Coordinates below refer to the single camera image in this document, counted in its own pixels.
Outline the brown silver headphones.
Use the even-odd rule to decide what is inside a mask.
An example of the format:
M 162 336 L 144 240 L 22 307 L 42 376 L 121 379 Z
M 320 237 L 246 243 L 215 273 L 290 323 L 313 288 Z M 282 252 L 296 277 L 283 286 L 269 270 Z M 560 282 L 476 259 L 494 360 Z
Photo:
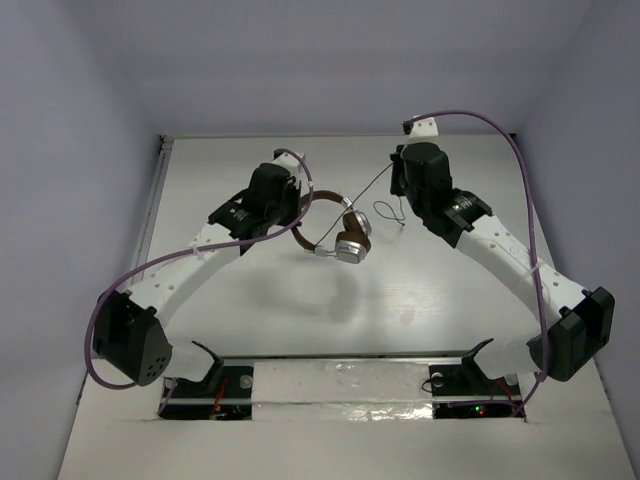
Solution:
M 361 263 L 372 248 L 370 241 L 372 227 L 366 214 L 355 209 L 353 202 L 347 196 L 331 190 L 315 191 L 313 200 L 339 204 L 343 208 L 343 213 L 339 217 L 343 229 L 337 233 L 334 247 L 330 250 L 320 244 L 313 244 L 303 236 L 298 227 L 294 227 L 291 233 L 297 244 L 316 257 L 335 258 L 354 265 Z

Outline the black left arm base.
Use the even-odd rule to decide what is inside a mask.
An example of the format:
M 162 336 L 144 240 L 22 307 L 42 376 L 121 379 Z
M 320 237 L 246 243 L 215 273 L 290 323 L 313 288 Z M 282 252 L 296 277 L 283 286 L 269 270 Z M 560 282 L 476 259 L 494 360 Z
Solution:
M 179 379 L 164 387 L 159 417 L 164 420 L 242 421 L 252 419 L 252 364 L 225 364 L 212 387 Z

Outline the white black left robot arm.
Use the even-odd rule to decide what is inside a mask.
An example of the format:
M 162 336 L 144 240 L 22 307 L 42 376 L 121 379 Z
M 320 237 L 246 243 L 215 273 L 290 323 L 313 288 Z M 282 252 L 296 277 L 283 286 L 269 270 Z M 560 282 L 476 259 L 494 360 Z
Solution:
M 197 340 L 171 343 L 165 329 L 180 307 L 213 275 L 256 243 L 299 224 L 307 211 L 301 190 L 313 180 L 304 158 L 276 151 L 252 173 L 249 185 L 218 207 L 183 250 L 149 261 L 114 281 L 99 297 L 85 334 L 85 363 L 93 380 L 98 356 L 127 378 L 126 388 L 181 379 L 200 394 L 222 382 L 222 359 Z

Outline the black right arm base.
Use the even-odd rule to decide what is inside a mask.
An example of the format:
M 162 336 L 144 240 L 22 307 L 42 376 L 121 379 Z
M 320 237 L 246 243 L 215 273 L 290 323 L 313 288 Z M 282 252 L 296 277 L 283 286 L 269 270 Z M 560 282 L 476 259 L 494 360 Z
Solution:
M 437 420 L 523 418 L 520 387 L 507 385 L 506 378 L 489 379 L 478 367 L 475 357 L 492 339 L 485 340 L 461 356 L 458 364 L 429 367 L 421 382 L 423 392 L 433 400 Z

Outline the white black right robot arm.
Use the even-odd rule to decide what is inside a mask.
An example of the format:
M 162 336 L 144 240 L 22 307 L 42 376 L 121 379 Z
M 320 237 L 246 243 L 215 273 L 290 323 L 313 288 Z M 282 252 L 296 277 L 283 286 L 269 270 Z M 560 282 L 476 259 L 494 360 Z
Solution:
M 461 372 L 470 391 L 483 393 L 499 377 L 546 373 L 569 381 L 609 341 L 614 296 L 588 290 L 525 247 L 470 191 L 454 187 L 447 154 L 436 144 L 397 146 L 390 155 L 392 194 L 407 199 L 434 235 L 490 272 L 520 300 L 546 331 L 510 340 L 489 339 L 474 347 Z

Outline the white front board with tape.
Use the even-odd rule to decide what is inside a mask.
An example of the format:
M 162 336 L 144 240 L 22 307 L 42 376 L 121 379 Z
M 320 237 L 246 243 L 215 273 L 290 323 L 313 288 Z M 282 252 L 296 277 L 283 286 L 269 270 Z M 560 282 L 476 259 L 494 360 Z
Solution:
M 543 385 L 525 419 L 166 421 L 160 387 L 87 381 L 63 479 L 630 479 L 600 378 Z

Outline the aluminium rail left table edge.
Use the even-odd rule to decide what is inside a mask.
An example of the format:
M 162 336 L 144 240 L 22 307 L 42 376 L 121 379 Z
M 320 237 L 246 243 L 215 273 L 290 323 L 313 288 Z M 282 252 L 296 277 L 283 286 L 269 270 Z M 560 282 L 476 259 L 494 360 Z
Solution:
M 159 151 L 149 191 L 144 203 L 142 216 L 138 225 L 135 243 L 128 265 L 124 272 L 128 273 L 143 264 L 149 255 L 151 236 L 155 226 L 162 190 L 171 157 L 174 140 L 166 135 L 159 138 Z

